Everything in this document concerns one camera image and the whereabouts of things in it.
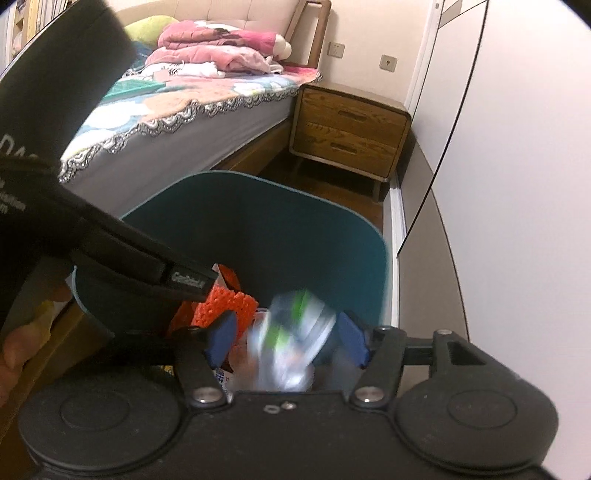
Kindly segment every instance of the lace trim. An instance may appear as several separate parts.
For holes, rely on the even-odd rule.
[[[319,72],[317,77],[311,83],[316,83],[321,80],[322,75]],[[207,115],[209,118],[212,118],[219,113],[234,112],[240,107],[253,108],[263,102],[279,101],[289,97],[295,97],[299,90],[300,87],[295,86],[283,90],[282,92],[265,92],[248,97],[235,97],[223,102],[208,103],[207,105],[201,105],[197,101],[192,101],[181,112],[175,113],[166,118],[157,118],[155,120],[139,123],[126,133],[117,134],[108,140],[104,140],[90,148],[78,152],[67,160],[63,160],[58,179],[60,183],[68,183],[79,171],[88,167],[92,159],[99,152],[105,150],[110,154],[119,153],[125,148],[128,140],[136,134],[149,135],[151,137],[157,137],[163,132],[173,134],[183,125],[187,125],[194,121],[199,115]]]

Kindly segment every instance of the hand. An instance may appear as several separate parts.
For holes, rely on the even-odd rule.
[[[68,301],[72,297],[64,283],[51,296],[52,301]],[[17,385],[22,367],[47,343],[53,321],[53,303],[43,302],[35,311],[34,320],[10,332],[2,345],[0,355],[0,407]]]

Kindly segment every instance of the nightstand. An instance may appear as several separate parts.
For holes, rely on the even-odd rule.
[[[373,93],[320,82],[301,88],[295,112],[291,153],[375,180],[378,201],[381,183],[394,173],[410,129],[404,106]]]

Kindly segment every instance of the drawer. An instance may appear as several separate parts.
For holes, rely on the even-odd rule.
[[[362,100],[307,88],[298,121],[326,125],[398,148],[408,119]]]
[[[293,150],[388,178],[396,148],[311,122],[297,122]]]

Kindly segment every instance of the drawer handle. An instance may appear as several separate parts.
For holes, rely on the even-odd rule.
[[[358,115],[353,112],[348,112],[347,110],[339,110],[339,115],[347,116],[358,122],[365,122],[368,119],[365,115]]]
[[[331,142],[330,146],[335,150],[341,150],[343,152],[351,153],[353,155],[357,155],[357,150],[351,147],[347,147],[346,145],[341,145],[340,143]]]

